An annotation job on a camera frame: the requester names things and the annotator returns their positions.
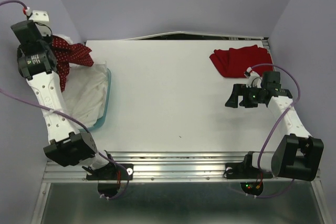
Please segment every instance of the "gray wall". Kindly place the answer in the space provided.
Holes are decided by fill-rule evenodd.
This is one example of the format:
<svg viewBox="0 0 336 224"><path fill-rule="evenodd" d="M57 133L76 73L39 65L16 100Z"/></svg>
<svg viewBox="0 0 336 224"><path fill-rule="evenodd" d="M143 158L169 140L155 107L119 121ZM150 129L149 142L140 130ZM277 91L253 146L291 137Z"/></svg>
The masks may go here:
<svg viewBox="0 0 336 224"><path fill-rule="evenodd" d="M167 31L269 36L289 0L62 0L84 39Z"/></svg>
<svg viewBox="0 0 336 224"><path fill-rule="evenodd" d="M297 110L313 136L323 139L322 184L336 221L336 0L291 0L270 37L275 63L298 79ZM285 84L294 88L286 78Z"/></svg>
<svg viewBox="0 0 336 224"><path fill-rule="evenodd" d="M37 10L49 11L52 29L80 41L61 0L21 0ZM0 88L36 101L16 64L18 41L10 25L24 20L22 7L0 7ZM37 199L48 144L44 119L39 109L10 100L0 94L0 222L30 223Z"/></svg>

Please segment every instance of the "red towel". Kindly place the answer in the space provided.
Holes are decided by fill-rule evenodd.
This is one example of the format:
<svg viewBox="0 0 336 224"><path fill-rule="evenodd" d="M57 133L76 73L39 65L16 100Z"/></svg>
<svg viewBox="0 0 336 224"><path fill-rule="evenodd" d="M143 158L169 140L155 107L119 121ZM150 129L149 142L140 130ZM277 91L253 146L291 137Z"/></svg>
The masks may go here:
<svg viewBox="0 0 336 224"><path fill-rule="evenodd" d="M261 63L272 63L271 56L267 49L258 47L243 47L239 49L215 50L210 55L212 63L218 72L226 78L244 78L248 67ZM260 76L265 71L273 71L272 66L261 66L254 69Z"/></svg>
<svg viewBox="0 0 336 224"><path fill-rule="evenodd" d="M91 49L80 43L69 45L64 39L57 36L52 37L52 43L52 50L57 59L59 84L63 92L70 71L69 63L91 67L93 65L93 60L89 55Z"/></svg>

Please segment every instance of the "white cloth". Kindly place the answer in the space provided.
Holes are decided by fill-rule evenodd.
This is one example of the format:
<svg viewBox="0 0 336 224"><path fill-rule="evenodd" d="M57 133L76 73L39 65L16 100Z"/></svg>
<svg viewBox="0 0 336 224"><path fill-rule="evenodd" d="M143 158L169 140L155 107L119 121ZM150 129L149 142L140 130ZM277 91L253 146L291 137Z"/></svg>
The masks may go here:
<svg viewBox="0 0 336 224"><path fill-rule="evenodd" d="M108 89L106 64L70 68L63 94L69 114L92 127L104 114Z"/></svg>

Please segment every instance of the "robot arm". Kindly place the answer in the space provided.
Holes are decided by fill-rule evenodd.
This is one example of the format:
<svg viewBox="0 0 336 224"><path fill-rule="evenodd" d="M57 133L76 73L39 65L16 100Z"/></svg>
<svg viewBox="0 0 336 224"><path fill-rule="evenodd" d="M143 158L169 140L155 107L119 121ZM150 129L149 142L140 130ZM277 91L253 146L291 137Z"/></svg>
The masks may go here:
<svg viewBox="0 0 336 224"><path fill-rule="evenodd" d="M89 172L111 166L102 158L89 132L80 132L72 122L54 110L66 113L61 94L56 58L34 20L26 20L11 26L20 41L17 52L19 72L34 91L48 129L49 145L44 147L48 158L61 166L85 165Z"/></svg>
<svg viewBox="0 0 336 224"><path fill-rule="evenodd" d="M292 105L290 91L281 88L280 72L264 72L260 88L258 83L261 78L257 73L249 68L245 74L249 77L248 83L234 85L232 94L225 103L226 107L237 108L238 97L241 95L243 100L240 106L255 108L259 103L264 103L277 120ZM274 153L262 153L260 168L271 172L271 176L314 180L323 152L323 142L313 138L305 129L293 106L278 126L284 137ZM242 163L227 164L234 167L227 178L255 178L260 173L259 155L260 152L249 152Z"/></svg>

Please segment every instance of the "purple cable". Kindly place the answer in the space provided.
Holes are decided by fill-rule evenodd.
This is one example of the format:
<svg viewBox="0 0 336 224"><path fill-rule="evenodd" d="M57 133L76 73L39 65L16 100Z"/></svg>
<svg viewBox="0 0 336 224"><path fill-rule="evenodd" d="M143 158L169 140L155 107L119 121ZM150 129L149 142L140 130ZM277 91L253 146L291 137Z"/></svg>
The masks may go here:
<svg viewBox="0 0 336 224"><path fill-rule="evenodd" d="M275 194L272 194L272 195L266 195L266 196L254 196L252 194L246 194L246 193L243 193L241 191L235 190L235 189L231 188L230 186L229 186L229 189L232 190L232 191L235 191L236 193L244 194L246 196L255 197L257 199L269 199L269 198L278 197L278 196L283 195L286 192L288 192L289 189L294 185L294 181L295 181L295 179L292 179L292 181L290 182L290 184L284 190L282 190L282 191L280 191L278 193L275 193Z"/></svg>
<svg viewBox="0 0 336 224"><path fill-rule="evenodd" d="M51 108L49 108L49 107L40 105L40 104L38 104L38 103L33 103L33 102L29 102L29 101L20 99L19 97L16 97L16 96L14 96L14 95L12 95L12 94L7 93L5 90L3 90L3 89L1 89L1 88L0 88L0 93L1 93L1 94L4 94L5 96L7 96L7 97L9 97L9 98L12 98L12 99L14 99L14 100L16 100L16 101L23 102L23 103L26 103L26 104L28 104L28 105L31 105L31 106L34 106L34 107L37 107L37 108L40 108L40 109L43 109L43 110L47 110L47 111L50 111L50 112L52 112L52 113L58 114L58 115L60 115L60 116L63 116L64 118L69 119L69 120L73 121L74 123L77 123L77 124L78 124L79 126L81 126L86 132L89 132L88 128L87 128L84 124L82 124L82 123L79 122L77 119L75 119L75 118L73 118L73 117L71 117L71 116L69 116L69 115L67 115L67 114L65 114L65 113L63 113L63 112L60 112L60 111L58 111L58 110L53 110L53 109L51 109Z"/></svg>
<svg viewBox="0 0 336 224"><path fill-rule="evenodd" d="M40 104L38 104L38 103L33 103L33 102L29 102L29 101L20 99L19 97L16 97L16 96L14 96L14 95L12 95L12 94L7 93L6 91L4 91L4 90L1 89L1 88L0 88L0 93L3 94L3 95L5 95L5 96L7 96L7 97L9 97L9 98L12 98L12 99L14 99L14 100L16 100L16 101L19 101L19 102L22 102L22 103L25 103L25 104L28 104L28 105L31 105L31 106L34 106L34 107L43 109L43 110L50 111L50 112L55 113L55 114L58 114L58 115L60 115L60 116L63 116L64 118L69 119L69 120L73 121L74 123L77 123L77 124L80 125L86 132L89 133L89 129L88 129L84 124L82 124L81 122L79 122L77 119L73 118L72 116L69 116L69 115L67 115L67 114L65 114L65 113L63 113L63 112L58 111L58 110L53 110L53 109L51 109L51 108L49 108L49 107L40 105ZM110 158L108 158L108 157L105 157L105 156L104 156L103 154L101 154L100 152L98 152L98 154L99 154L102 158L104 158L104 159L106 159L107 161L109 161L110 163L114 164L115 166L124 169L124 170L126 171L126 173L128 174L128 172L127 172L127 170L126 170L125 167L123 167L122 165L118 164L116 161L114 161L114 160L112 160L112 159L110 159ZM117 194L117 195L115 195L115 196L113 196L113 197L109 197L109 198L107 198L106 196L103 196L103 197L106 198L106 199L108 199L108 200L110 200L110 199L117 199L117 198L120 198L120 197L125 193L126 189L128 188L128 184L129 184L129 182L130 182L130 180L129 180L129 178L128 178L128 179L127 179L127 184L126 184L126 186L125 186L125 189L124 189L121 193L119 193L119 194Z"/></svg>
<svg viewBox="0 0 336 224"><path fill-rule="evenodd" d="M119 167L119 168L121 168L121 169L123 169L125 172L126 172L126 174L128 174L128 172L127 172L127 170L126 170L126 168L125 167L123 167L122 165L120 165L120 164L118 164L116 161L114 161L113 159L110 159L110 158L108 158L108 157L105 157L103 154L101 154L100 152L98 152L98 154L102 157L102 158L104 158L104 159L106 159L107 161L109 161L110 163L112 163L112 164L114 164L115 166L117 166L117 167ZM112 197L107 197L107 196L105 196L104 194L101 194L100 195L100 197L102 197L102 198L104 198L104 199L107 199L107 200L112 200L112 199L117 199L117 198L120 198L125 192L126 192L126 189L128 188L128 184L130 183L130 178L129 178L129 176L127 177L127 183L126 183L126 186L125 186L125 188L124 188L124 190L121 192L121 193L117 193L117 195L114 195L114 196L112 196Z"/></svg>
<svg viewBox="0 0 336 224"><path fill-rule="evenodd" d="M260 66L273 66L273 67L276 67L276 68L279 68L281 69L283 72L285 72L286 74L288 74L292 80L295 82L295 85L296 87L298 88L298 97L296 98L296 100L294 100L286 109L285 111L281 114L281 116L278 118L278 120L275 122L275 124L273 125L273 128L271 129L271 131L269 132L265 142L264 142L264 145L262 146L261 150L260 150L260 154L258 156L258 168L259 170L261 170L260 168L260 161L261 161L261 156L262 154L264 153L265 151L265 148L269 142L269 140L271 139L275 129L277 128L278 124L280 123L280 121L285 117L286 113L291 109L292 106L294 106L301 98L301 90L300 90L300 86L299 86L299 83L296 81L296 79L294 78L294 76L292 76L292 74L290 72L288 72L286 69L282 68L282 67L279 67L277 65L274 65L274 64L269 64L269 63L262 63L262 64L257 64L257 65L254 65L253 67L251 67L252 69L254 68L257 68L257 67L260 67Z"/></svg>
<svg viewBox="0 0 336 224"><path fill-rule="evenodd" d="M9 3L21 4L24 7L24 9L27 9L27 6L23 2L21 2L20 0L5 0L5 1L0 2L0 6L5 5L5 4L9 4Z"/></svg>

